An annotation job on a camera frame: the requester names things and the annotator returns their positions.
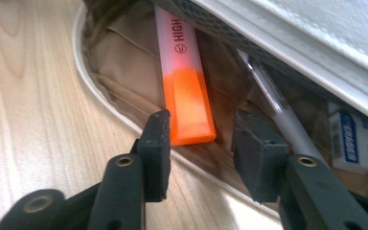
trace black clamp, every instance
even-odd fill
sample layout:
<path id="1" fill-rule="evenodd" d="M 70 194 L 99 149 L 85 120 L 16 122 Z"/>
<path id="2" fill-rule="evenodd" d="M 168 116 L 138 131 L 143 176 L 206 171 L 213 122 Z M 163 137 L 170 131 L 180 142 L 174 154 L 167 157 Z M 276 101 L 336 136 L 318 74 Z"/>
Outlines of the black clamp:
<path id="1" fill-rule="evenodd" d="M 285 229 L 368 229 L 368 214 L 319 160 L 288 155 L 287 143 L 262 119 L 237 111 L 234 164 L 251 197 L 277 202 Z"/>
<path id="2" fill-rule="evenodd" d="M 145 229 L 145 202 L 166 198 L 169 126 L 169 111 L 152 114 L 130 153 L 108 161 L 101 183 L 68 199 L 57 190 L 25 195 L 2 218 L 0 230 Z"/>

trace metal rivet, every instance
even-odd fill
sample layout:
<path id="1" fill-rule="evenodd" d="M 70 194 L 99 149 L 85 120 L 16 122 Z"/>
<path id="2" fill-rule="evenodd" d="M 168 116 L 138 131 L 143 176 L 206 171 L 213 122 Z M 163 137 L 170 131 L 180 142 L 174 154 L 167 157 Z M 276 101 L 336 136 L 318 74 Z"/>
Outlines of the metal rivet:
<path id="1" fill-rule="evenodd" d="M 306 167 L 316 167 L 318 165 L 316 161 L 304 156 L 298 158 L 298 163 Z"/>
<path id="2" fill-rule="evenodd" d="M 119 167 L 126 167 L 126 166 L 133 164 L 133 161 L 134 161 L 133 158 L 127 156 L 127 157 L 118 159 L 116 161 L 116 165 Z"/>
<path id="3" fill-rule="evenodd" d="M 23 206 L 23 211 L 25 213 L 37 213 L 40 212 L 47 207 L 49 207 L 53 203 L 53 197 L 51 195 L 39 195 L 26 203 Z"/>

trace highlighter barrel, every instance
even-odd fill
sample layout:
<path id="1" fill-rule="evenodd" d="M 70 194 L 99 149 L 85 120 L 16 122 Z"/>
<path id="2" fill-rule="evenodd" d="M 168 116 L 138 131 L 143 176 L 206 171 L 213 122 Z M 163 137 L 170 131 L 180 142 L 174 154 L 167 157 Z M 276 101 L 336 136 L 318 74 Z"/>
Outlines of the highlighter barrel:
<path id="1" fill-rule="evenodd" d="M 155 6 L 171 144 L 191 145 L 216 137 L 201 60 L 192 26 Z"/>

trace wood grain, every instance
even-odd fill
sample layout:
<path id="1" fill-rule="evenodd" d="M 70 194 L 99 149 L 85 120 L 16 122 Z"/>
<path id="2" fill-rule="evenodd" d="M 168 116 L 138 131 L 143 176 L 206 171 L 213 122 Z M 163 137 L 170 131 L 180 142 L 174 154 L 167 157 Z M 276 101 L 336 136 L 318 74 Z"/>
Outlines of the wood grain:
<path id="1" fill-rule="evenodd" d="M 0 1 L 0 218 L 20 197 L 58 189 L 67 197 L 99 182 L 136 133 L 108 112 L 75 70 L 77 0 Z M 147 205 L 148 229 L 273 229 L 204 176 L 172 161 L 168 199 Z"/>

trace orange cap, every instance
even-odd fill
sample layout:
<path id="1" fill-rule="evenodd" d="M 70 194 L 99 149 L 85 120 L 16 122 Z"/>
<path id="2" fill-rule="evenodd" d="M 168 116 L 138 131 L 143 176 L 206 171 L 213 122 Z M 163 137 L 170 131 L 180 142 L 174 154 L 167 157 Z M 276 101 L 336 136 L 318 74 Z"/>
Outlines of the orange cap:
<path id="1" fill-rule="evenodd" d="M 211 107 L 202 72 L 173 70 L 164 76 L 166 108 L 171 112 L 171 144 L 190 145 L 216 137 Z"/>

